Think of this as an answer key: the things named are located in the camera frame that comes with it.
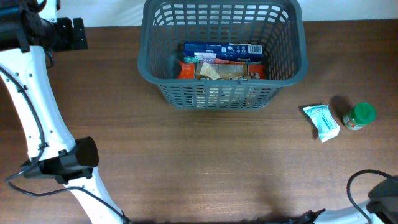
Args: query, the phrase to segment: gray plastic basket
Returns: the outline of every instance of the gray plastic basket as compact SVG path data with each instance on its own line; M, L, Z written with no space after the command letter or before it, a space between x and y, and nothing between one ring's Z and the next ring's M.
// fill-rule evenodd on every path
M178 108L254 110L308 71L296 0L147 0L138 69ZM186 40L261 44L267 80L179 80Z

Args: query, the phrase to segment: cable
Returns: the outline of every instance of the cable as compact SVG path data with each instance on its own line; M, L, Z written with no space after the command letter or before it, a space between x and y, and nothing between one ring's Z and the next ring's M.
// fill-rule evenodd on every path
M32 102L31 102L29 96L28 96L27 93L25 92L25 91L26 91L26 88L22 87L22 85L19 84L19 82L18 82L7 70L5 70L4 68L2 68L2 66L0 66L0 71L3 72L3 74L7 77L6 82L11 81L11 82L17 87L17 91L18 91L19 93L22 93L22 96L24 96L24 98L25 98L25 100L26 100L26 103L28 104L28 107L29 107L29 109L31 110L32 115L33 115L33 117L34 117L34 119L35 119L37 128L39 129L39 134L40 134L40 145L39 145L39 149L38 149L38 150L39 150L39 153L38 153L37 157L35 157L35 158L33 158L33 159L31 160L30 166L28 166L28 167L22 169L20 172L18 172L18 173L16 173L16 174L13 174L13 175L10 175L9 177L7 177L7 178L5 179L6 184L7 184L10 188L12 188L12 189L14 189L14 190L16 190L16 191L18 191L18 192L20 192L20 193L22 193L22 194L26 194L26 195L33 196L33 197L44 197L44 196L59 194L59 193L62 193L62 192L68 192L68 191L71 191L71 190L79 190L79 191L84 192L84 193L86 193L87 195L93 197L94 199L96 199L97 201L101 202L103 205L105 205L106 207L108 207L108 208L109 208L110 210L112 210L115 214L117 214L119 217L121 217L123 223L130 223L130 219L128 219L128 217L125 216L125 214L123 213L123 211L122 211L122 213L120 213L120 212L117 211L114 207L112 207L110 204L106 203L104 200L102 200L101 198L97 197L97 196L94 195L93 193L87 191L87 190L84 189L83 187L68 187L68 188L65 188L65 189L54 190L54 191L51 191L51 192L39 193L39 194L38 194L38 193L33 193L33 192L29 192L29 191L27 191L27 190L24 190L24 189L22 189L22 188L20 188L20 187L18 187L18 186L16 186L16 185L14 185L13 183L11 183L11 180L13 180L13 179L15 179L15 178L21 176L21 175L24 174L25 172L30 171L33 167L35 167L35 166L37 165L37 163L40 161L40 158L43 156L44 149L47 147L47 144L45 143L45 139L44 139L43 126L42 126L42 124L41 124L41 122L40 122L39 116L37 115L37 112L36 112L36 110L35 110L35 108L34 108Z
M356 172L355 174L353 174L347 181L347 196L349 201L351 202L351 204L353 204L354 208L356 208L367 220L368 220L368 224L372 224L372 220L370 219L370 217L362 210L362 208L360 208L358 206L357 203L355 203L353 196L351 195L351 184L353 183L354 179L362 174L377 174L377 175L381 175L387 179L392 179L395 181L398 181L397 177L393 177L385 172L379 171L379 170L372 170L372 169L366 169L366 170L361 170Z

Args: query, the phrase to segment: small jar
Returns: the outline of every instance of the small jar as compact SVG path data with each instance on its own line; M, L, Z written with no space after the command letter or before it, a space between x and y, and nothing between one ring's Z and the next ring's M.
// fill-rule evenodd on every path
M357 104L343 117L344 125L350 130L359 130L376 119L376 110L369 103Z

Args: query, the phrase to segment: wooden table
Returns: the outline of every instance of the wooden table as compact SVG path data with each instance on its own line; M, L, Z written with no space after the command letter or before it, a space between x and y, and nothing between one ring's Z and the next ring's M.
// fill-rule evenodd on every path
M350 206L361 169L398 173L398 21L306 22L310 69L259 111L176 110L137 70L139 27L89 28L89 50L54 54L53 93L75 138L92 136L99 172L133 220L204 222L291 217ZM24 133L0 85L0 178L27 159ZM377 120L342 126L322 144L299 110L331 104L335 117L367 101ZM354 198L382 178L355 181ZM18 179L35 192L54 180ZM32 198L0 184L0 223L89 223L71 193Z

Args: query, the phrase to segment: green cap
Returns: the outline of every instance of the green cap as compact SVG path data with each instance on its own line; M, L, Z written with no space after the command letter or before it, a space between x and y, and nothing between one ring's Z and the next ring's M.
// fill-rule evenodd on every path
M376 110L369 103L358 103L351 112L351 116L360 125L370 124L376 119Z

